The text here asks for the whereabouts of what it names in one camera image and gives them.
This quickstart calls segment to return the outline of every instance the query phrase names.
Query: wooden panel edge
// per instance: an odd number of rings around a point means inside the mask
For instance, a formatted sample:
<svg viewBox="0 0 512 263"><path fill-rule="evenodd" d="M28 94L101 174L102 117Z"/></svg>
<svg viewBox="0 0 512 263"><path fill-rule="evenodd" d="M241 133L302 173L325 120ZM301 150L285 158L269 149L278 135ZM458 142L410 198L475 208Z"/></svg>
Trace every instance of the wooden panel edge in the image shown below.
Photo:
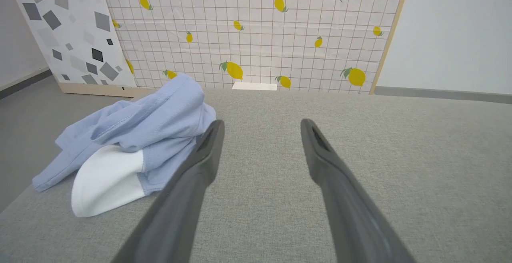
<svg viewBox="0 0 512 263"><path fill-rule="evenodd" d="M155 91L153 89L148 88L62 83L59 81L57 81L57 84L59 85L62 92L69 94L86 94L133 98L138 96L144 96Z"/></svg>
<svg viewBox="0 0 512 263"><path fill-rule="evenodd" d="M391 30L389 31L388 41L386 42L386 46L384 47L384 52L382 52L382 57L380 58L379 67L377 68L377 73L375 74L375 78L373 79L372 87L370 88L370 95L375 92L375 87L377 86L377 81L379 80L380 72L382 67L384 66L384 61L386 60L386 55L388 55L389 46L391 45L391 41L393 40L393 35L395 35L396 25L398 24L398 19L400 18L400 14L402 13L402 7L404 6L405 0L400 0L398 2L398 7L396 9L395 19L393 20L393 24L391 25Z"/></svg>

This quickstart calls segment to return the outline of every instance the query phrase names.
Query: white wall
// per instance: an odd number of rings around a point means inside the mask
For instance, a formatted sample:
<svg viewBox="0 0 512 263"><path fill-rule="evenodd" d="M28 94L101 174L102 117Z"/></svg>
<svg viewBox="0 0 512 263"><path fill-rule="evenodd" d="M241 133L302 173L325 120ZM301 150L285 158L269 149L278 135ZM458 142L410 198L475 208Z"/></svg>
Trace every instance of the white wall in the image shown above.
<svg viewBox="0 0 512 263"><path fill-rule="evenodd" d="M0 90L3 90L40 73L48 64L16 1L0 0L0 14Z"/></svg>
<svg viewBox="0 0 512 263"><path fill-rule="evenodd" d="M512 94L512 0L406 0L377 86Z"/></svg>

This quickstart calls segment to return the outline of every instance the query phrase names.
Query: grid pattern backdrop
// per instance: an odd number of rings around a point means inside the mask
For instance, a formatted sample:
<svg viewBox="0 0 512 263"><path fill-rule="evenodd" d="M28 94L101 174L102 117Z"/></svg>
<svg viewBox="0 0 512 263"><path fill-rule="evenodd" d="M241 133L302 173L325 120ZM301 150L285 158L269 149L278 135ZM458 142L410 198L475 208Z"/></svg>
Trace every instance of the grid pattern backdrop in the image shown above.
<svg viewBox="0 0 512 263"><path fill-rule="evenodd" d="M285 76L291 87L282 91L369 94L400 0L284 0L286 12L275 0L106 1L142 88L165 84L165 70L203 88L231 88L238 79L220 64L233 62L243 82ZM364 72L362 86L342 76L346 68Z"/></svg>

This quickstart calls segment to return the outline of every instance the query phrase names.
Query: gray fabric surface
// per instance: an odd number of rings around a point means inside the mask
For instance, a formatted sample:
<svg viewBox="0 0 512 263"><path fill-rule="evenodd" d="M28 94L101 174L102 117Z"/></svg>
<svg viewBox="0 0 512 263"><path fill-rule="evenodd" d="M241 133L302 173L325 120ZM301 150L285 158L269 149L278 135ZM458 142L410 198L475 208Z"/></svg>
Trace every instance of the gray fabric surface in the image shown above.
<svg viewBox="0 0 512 263"><path fill-rule="evenodd" d="M0 98L0 213L59 154L64 128L126 99L64 94L53 76Z"/></svg>
<svg viewBox="0 0 512 263"><path fill-rule="evenodd" d="M321 192L302 151L302 118L316 122L418 262L512 258L512 106L205 93L226 133L192 261L335 260ZM0 214L0 261L109 261L154 199L75 218L71 186L68 178L40 194L29 187Z"/></svg>

